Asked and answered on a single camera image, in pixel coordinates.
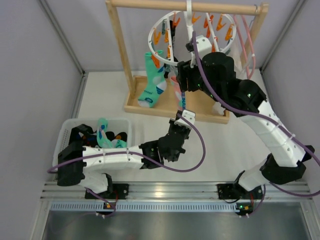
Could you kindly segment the black patterned sock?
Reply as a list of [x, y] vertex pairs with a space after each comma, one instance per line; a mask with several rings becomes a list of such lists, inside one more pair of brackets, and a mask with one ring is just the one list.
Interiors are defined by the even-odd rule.
[[97, 132], [93, 131], [93, 128], [86, 124], [81, 124], [71, 129], [68, 144], [70, 145], [73, 142], [79, 141], [82, 142], [83, 146], [93, 148], [99, 146], [97, 141]]
[[[176, 34], [176, 27], [173, 25], [173, 21], [170, 20], [170, 34], [171, 34], [171, 42], [172, 42], [172, 51], [174, 52], [174, 43], [175, 43], [175, 34]], [[173, 66], [167, 65], [166, 63], [163, 65], [164, 67], [164, 78], [167, 79], [169, 77], [169, 73], [171, 72], [171, 69]]]

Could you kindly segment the white round clip hanger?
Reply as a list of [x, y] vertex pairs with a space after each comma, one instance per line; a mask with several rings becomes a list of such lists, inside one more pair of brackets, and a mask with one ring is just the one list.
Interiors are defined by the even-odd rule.
[[[199, 20], [200, 16], [194, 16], [194, 7], [192, 1], [186, 1], [186, 11], [174, 10], [163, 17], [161, 17], [151, 28], [148, 34], [147, 43], [149, 52], [151, 52], [160, 62], [173, 67], [178, 65], [178, 61], [175, 60], [175, 54], [173, 51], [173, 44], [171, 39], [170, 20], [173, 21], [173, 26], [177, 27], [180, 23], [180, 15], [183, 15], [185, 20], [185, 27], [188, 36], [188, 40], [192, 39], [194, 31], [194, 24]], [[214, 15], [209, 12], [202, 14], [204, 17], [203, 28], [206, 30], [204, 37], [208, 38], [212, 44], [211, 52], [226, 53], [237, 36], [237, 26], [231, 15], [222, 13], [218, 19], [217, 25], [214, 25]], [[225, 32], [225, 46], [219, 46], [219, 38], [217, 32], [222, 30], [228, 21], [228, 29]]]

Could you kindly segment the mint green sock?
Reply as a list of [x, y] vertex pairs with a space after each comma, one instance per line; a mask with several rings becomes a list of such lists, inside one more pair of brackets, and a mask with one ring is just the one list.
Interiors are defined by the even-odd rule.
[[164, 78], [164, 64], [160, 62], [151, 52], [144, 54], [147, 84], [138, 97], [140, 107], [153, 108], [159, 100], [160, 95], [166, 90], [167, 82]]
[[106, 132], [108, 132], [108, 120], [105, 118], [99, 118], [97, 121], [97, 143], [101, 148], [126, 148], [127, 142], [122, 140], [112, 140], [110, 141], [106, 137]]

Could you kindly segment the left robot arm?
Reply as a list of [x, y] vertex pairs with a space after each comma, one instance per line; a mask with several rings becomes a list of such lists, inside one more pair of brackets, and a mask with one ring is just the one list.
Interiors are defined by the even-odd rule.
[[57, 185], [81, 186], [95, 194], [110, 193], [110, 171], [153, 170], [163, 168], [164, 161], [176, 162], [185, 153], [183, 145], [191, 130], [184, 120], [171, 119], [165, 136], [129, 148], [96, 148], [74, 140], [58, 154]]

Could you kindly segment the pink sock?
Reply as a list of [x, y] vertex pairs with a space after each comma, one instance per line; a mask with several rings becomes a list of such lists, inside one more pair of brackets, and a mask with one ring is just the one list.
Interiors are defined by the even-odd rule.
[[177, 108], [179, 111], [186, 109], [186, 96], [185, 93], [181, 90], [180, 84], [177, 81], [176, 76], [170, 77], [171, 85], [173, 86], [174, 96], [177, 102]]

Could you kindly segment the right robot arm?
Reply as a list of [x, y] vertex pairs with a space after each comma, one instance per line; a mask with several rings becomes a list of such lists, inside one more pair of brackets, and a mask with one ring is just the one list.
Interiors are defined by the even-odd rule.
[[177, 81], [183, 92], [199, 90], [221, 103], [247, 124], [270, 151], [263, 162], [237, 176], [232, 186], [237, 196], [266, 183], [284, 185], [303, 177], [307, 169], [304, 162], [311, 159], [315, 149], [295, 140], [254, 81], [236, 77], [232, 57], [211, 52], [194, 67], [190, 61], [179, 62], [177, 72]]

